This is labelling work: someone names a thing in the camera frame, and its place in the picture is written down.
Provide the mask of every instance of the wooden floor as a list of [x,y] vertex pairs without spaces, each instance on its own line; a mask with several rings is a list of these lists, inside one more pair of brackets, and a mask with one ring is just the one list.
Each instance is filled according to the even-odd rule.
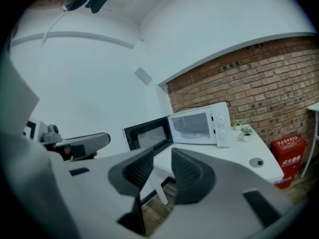
[[[314,173],[314,171],[319,171],[318,169],[319,165],[314,165],[303,179],[300,178],[300,174],[298,173],[290,187],[282,189],[294,204],[308,198],[309,192],[317,182],[317,174]],[[176,185],[169,182],[163,190],[168,200],[166,206],[161,203],[157,195],[142,206],[147,237],[152,235],[160,227],[173,210]]]

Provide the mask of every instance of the microwave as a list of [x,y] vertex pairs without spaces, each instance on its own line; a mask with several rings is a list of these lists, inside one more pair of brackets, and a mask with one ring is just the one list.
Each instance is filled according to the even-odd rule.
[[130,150],[152,147],[160,153],[173,143],[216,144],[232,142],[225,102],[178,112],[124,129]]

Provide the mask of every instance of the red brick wall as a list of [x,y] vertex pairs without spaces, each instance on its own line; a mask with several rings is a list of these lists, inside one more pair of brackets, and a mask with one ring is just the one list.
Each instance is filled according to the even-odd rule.
[[293,37],[248,46],[178,76],[168,93],[174,112],[229,101],[230,119],[249,123],[267,146],[295,133],[311,145],[307,106],[319,101],[319,45]]

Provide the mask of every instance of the potted plant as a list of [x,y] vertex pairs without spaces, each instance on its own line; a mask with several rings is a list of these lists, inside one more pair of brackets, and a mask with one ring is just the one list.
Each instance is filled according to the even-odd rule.
[[240,130],[243,121],[241,119],[234,120],[235,130]]
[[253,133],[253,129],[249,126],[243,127],[240,129],[242,131],[241,135],[243,135],[244,142],[251,141],[251,135]]

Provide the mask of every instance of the red box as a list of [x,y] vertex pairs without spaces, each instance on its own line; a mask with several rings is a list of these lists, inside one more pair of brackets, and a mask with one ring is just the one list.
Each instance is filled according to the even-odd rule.
[[281,189],[290,186],[299,170],[307,143],[297,134],[273,141],[271,152],[279,163],[284,177],[275,185]]

